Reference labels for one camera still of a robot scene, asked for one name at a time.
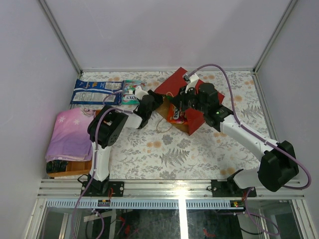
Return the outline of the orange candy bag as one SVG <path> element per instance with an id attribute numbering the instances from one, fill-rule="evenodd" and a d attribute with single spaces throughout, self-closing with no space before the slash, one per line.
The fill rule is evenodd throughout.
<path id="1" fill-rule="evenodd" d="M 169 105 L 166 121 L 175 124 L 188 124 L 185 112 L 181 111 L 173 104 Z"/>

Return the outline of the green Fox's candy bag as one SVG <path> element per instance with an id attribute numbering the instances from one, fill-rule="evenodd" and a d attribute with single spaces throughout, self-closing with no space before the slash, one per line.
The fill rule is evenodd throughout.
<path id="1" fill-rule="evenodd" d="M 146 83 L 140 80 L 126 80 L 124 83 L 122 104 L 123 105 L 138 105 L 139 100 L 135 97 L 134 91 L 137 86 L 145 89 Z"/>

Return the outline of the blue chips bag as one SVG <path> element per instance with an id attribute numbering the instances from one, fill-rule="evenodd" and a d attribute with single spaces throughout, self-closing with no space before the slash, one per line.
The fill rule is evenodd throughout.
<path id="1" fill-rule="evenodd" d="M 70 104 L 116 105 L 122 103 L 124 82 L 87 82 L 76 80 Z"/>

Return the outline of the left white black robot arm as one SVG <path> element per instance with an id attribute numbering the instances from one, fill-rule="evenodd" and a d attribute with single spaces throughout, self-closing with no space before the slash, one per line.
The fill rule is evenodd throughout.
<path id="1" fill-rule="evenodd" d="M 84 195 L 102 197 L 111 191 L 109 161 L 112 145 L 124 128 L 145 127 L 153 111 L 163 104 L 163 96 L 152 90 L 146 92 L 137 88 L 134 96 L 139 105 L 132 112 L 105 105 L 89 124 L 87 132 L 92 142 L 93 156 L 88 181 L 82 184 Z"/>

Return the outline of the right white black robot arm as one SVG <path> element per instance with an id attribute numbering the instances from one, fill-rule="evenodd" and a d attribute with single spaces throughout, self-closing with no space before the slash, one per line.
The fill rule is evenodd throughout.
<path id="1" fill-rule="evenodd" d="M 293 146 L 287 141 L 279 143 L 267 138 L 242 123 L 233 111 L 220 103 L 218 91 L 211 83 L 203 83 L 198 89 L 182 87 L 170 102 L 181 111 L 200 111 L 210 127 L 236 140 L 260 161 L 259 168 L 241 169 L 229 176 L 219 186 L 221 190 L 235 197 L 257 186 L 276 192 L 298 175 Z"/>

